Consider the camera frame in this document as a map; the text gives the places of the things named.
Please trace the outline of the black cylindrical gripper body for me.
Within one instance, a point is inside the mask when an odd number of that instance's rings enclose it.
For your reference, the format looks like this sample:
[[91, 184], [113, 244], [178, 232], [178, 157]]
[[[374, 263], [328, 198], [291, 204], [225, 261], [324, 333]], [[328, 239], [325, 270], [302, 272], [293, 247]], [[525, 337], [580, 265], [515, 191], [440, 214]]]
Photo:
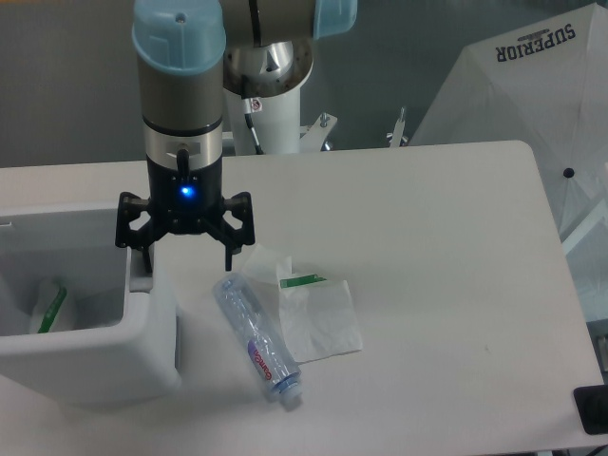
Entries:
[[222, 160], [182, 177], [175, 169], [147, 159], [151, 226], [155, 235], [202, 234], [218, 227], [221, 213]]

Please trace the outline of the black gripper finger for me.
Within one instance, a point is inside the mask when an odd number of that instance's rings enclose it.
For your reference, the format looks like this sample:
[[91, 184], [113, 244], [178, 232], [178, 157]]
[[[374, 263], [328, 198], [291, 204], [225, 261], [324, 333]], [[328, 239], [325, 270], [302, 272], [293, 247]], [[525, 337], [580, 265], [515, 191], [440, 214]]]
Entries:
[[[149, 219], [140, 228], [132, 228], [131, 223], [140, 219], [143, 213]], [[167, 233], [167, 219], [152, 199], [142, 199], [130, 192], [119, 195], [115, 245], [139, 251], [147, 273], [153, 272], [151, 246]]]
[[244, 246], [256, 241], [252, 196], [240, 192], [229, 199], [221, 197], [218, 204], [200, 219], [203, 232], [224, 247], [224, 269], [233, 269], [233, 257]]

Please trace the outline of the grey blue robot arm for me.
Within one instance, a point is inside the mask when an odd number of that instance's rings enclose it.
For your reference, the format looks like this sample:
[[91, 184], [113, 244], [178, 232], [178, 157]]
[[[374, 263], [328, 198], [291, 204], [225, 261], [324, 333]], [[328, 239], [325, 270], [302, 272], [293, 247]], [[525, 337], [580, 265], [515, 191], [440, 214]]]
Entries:
[[138, 1], [137, 52], [150, 194], [119, 197], [115, 243], [153, 271], [153, 244], [206, 234], [232, 257], [255, 242], [251, 195], [222, 194], [222, 128], [241, 155], [300, 151], [312, 43], [348, 32], [354, 1]]

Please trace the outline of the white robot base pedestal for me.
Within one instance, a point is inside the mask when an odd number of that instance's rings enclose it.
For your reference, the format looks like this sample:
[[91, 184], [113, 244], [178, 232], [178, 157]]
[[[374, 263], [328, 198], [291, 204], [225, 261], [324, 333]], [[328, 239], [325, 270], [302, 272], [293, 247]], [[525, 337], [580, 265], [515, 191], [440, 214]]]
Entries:
[[301, 89], [314, 65], [312, 41], [233, 47], [224, 56], [225, 112], [238, 156], [330, 151], [337, 118], [301, 123]]

